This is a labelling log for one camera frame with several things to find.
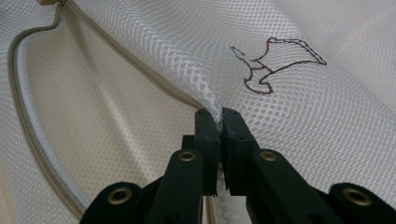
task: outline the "white mesh fabric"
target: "white mesh fabric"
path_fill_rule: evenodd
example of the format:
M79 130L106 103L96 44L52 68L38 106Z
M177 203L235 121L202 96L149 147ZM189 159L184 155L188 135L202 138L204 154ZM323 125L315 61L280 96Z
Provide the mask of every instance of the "white mesh fabric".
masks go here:
M35 134L58 175L87 193L88 203L78 195L86 206L113 183L145 187L162 176L193 133L195 108L160 91L67 8L57 29L28 36L19 51Z
M0 223L16 223L14 202L12 202L7 181L3 172L3 163L0 160Z
M35 164L16 113L7 70L13 38L24 30L51 25L54 12L54 7L40 7L34 1L0 2L0 157L18 223L78 222Z
M283 153L311 185L353 182L396 206L394 2L74 2L215 119L222 106L240 111L261 147ZM303 60L308 49L325 62L276 72L265 79L272 94L249 90L249 67L231 47L259 59L270 37L309 45L279 45L264 59L272 67Z

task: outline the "clamp jaw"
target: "clamp jaw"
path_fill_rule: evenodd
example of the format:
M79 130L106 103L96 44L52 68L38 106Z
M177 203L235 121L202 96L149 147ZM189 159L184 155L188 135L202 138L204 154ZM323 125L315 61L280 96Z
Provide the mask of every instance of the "clamp jaw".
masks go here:
M140 188L105 188L84 214L87 223L201 223L203 196L216 196L219 164L227 189L246 196L252 223L396 223L396 211L370 190L341 183L329 194L309 186L278 152L260 149L242 116L223 108L221 132L211 115L195 113L165 174Z

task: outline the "mesh laundry bag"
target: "mesh laundry bag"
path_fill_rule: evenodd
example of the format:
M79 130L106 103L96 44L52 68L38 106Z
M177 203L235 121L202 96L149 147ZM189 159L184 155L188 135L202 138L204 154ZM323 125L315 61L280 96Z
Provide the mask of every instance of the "mesh laundry bag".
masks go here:
M2 1L0 220L77 223L146 186L200 107L239 111L310 185L396 207L394 21L393 1ZM216 222L249 223L218 183Z

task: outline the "hand-drawn sketch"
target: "hand-drawn sketch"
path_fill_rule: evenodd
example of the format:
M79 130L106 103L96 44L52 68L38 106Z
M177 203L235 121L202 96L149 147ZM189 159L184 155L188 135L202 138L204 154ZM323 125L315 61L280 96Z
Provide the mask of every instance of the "hand-drawn sketch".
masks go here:
M266 80L269 76L287 69L295 64L327 63L315 53L303 40L268 38L264 54L250 60L247 55L236 47L231 47L235 56L244 62L250 70L248 78L244 78L246 87L259 94L274 93L273 87Z

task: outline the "screw hole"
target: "screw hole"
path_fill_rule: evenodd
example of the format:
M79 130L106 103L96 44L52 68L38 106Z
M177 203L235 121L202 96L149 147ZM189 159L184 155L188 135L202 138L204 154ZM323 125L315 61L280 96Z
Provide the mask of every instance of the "screw hole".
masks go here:
M178 158L181 161L193 161L195 157L195 153L192 152L182 152L178 155Z
M265 161L276 161L277 159L277 155L270 151L264 151L260 153L260 157Z
M132 191L126 187L113 189L108 196L107 201L111 204L117 205L127 202L132 197Z
M369 206L372 203L369 196L357 189L345 188L343 194L350 202L360 206Z

